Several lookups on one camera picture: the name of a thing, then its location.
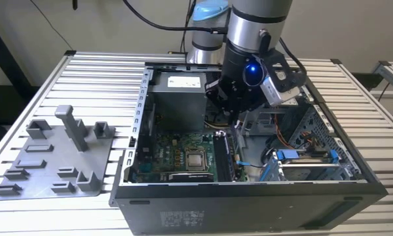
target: aluminum slotted table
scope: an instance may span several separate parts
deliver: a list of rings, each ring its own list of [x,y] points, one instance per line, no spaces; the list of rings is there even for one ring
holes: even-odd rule
[[[108,200],[121,149],[129,142],[144,62],[182,60],[181,55],[160,54],[77,52],[73,56],[64,56],[0,142],[0,183],[4,171],[25,143],[28,122],[41,118],[49,125],[61,125],[53,112],[58,105],[70,104],[74,117],[81,118],[85,125],[105,120],[117,128],[104,189],[97,197],[1,201],[0,236],[14,233],[26,236],[132,235],[121,211],[109,207]],[[325,103],[389,195],[330,231],[270,235],[393,236],[393,117],[341,64],[322,59],[304,59],[302,63]]]

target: white wall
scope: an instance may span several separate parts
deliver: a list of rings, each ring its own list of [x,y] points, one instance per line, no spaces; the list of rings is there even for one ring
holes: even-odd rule
[[[178,50],[181,33],[148,26],[121,0],[80,0],[77,11],[72,0],[36,3],[76,50]],[[130,3],[158,24],[182,25],[186,0]],[[68,47],[29,0],[0,0],[0,34],[26,76],[40,84]],[[297,56],[338,58],[352,71],[369,72],[376,61],[393,60],[393,0],[294,0],[282,37]]]

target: sticker label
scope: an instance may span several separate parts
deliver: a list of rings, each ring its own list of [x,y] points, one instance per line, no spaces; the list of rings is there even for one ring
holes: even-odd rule
[[[202,210],[162,211],[160,216],[162,227],[197,227],[202,225],[204,221]]]
[[[170,76],[168,81],[169,88],[200,88],[200,77]]]

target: open computer tower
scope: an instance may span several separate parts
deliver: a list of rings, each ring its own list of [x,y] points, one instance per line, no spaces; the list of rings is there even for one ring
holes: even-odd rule
[[[312,82],[226,126],[214,65],[146,63],[110,205],[134,235],[332,229],[388,193]]]

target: blue cap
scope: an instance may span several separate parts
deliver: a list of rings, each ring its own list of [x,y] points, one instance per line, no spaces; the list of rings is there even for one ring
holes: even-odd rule
[[[206,0],[196,4],[193,21],[202,21],[218,16],[229,8],[226,0]]]

